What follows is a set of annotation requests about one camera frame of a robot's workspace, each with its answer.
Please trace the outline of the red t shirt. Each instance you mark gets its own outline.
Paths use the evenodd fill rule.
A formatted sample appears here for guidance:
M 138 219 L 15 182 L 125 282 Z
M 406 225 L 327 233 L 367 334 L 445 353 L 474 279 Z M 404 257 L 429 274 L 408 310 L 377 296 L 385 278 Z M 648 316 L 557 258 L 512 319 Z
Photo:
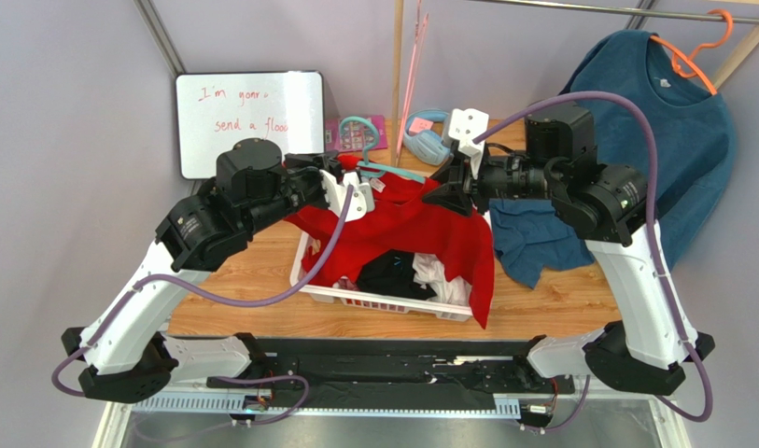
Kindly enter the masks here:
M 430 254 L 443 263 L 448 280 L 460 277 L 471 285 L 472 316 L 486 328 L 495 285 L 489 224 L 477 212 L 464 217 L 423 203 L 423 195 L 438 187 L 433 180 L 421 184 L 387 174 L 380 181 L 384 186 L 372 191 L 374 210 L 344 224 L 310 284 L 330 287 L 343 277 L 356 281 L 364 265 L 389 250 Z

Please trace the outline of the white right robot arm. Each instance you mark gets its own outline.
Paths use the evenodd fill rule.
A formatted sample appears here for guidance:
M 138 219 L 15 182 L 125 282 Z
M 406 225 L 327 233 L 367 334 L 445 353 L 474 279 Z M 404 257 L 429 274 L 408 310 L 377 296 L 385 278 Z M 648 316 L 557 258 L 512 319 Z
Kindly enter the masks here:
M 648 182 L 637 169 L 597 159 L 591 112 L 573 102 L 524 117 L 525 151 L 493 156 L 478 135 L 487 114 L 452 111 L 443 125 L 448 161 L 435 173 L 427 204 L 468 217 L 495 199 L 547 200 L 599 264 L 620 319 L 580 336 L 538 336 L 515 356 L 525 385 L 590 375 L 621 392 L 667 397 L 715 346 L 686 318 L 667 277 L 663 255 L 650 247 L 660 235 L 647 222 Z

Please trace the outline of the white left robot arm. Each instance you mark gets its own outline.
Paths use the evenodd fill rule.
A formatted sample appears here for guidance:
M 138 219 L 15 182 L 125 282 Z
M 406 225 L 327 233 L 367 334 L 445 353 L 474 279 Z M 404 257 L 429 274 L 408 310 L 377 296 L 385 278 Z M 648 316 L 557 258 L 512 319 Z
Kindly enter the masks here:
M 335 152 L 286 154 L 247 138 L 218 155 L 213 176 L 180 200 L 156 230 L 134 276 L 89 326 L 62 337 L 64 362 L 52 385 L 72 397 L 132 404 L 169 385 L 250 387 L 268 382 L 265 356 L 247 333 L 172 337 L 166 324 L 189 294 L 233 307 L 204 281 L 255 236 L 306 208 L 336 221 L 366 212 L 362 175 Z

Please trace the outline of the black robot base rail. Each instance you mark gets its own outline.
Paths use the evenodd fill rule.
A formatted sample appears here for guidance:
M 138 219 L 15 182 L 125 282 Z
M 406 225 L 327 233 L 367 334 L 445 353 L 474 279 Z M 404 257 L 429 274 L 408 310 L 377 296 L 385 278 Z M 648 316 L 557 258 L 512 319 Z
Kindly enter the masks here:
M 523 366 L 522 341 L 237 338 L 253 354 L 236 378 L 275 378 L 266 389 L 276 407 L 481 412 L 497 394 L 548 402 L 580 390 L 575 373 L 549 379 Z

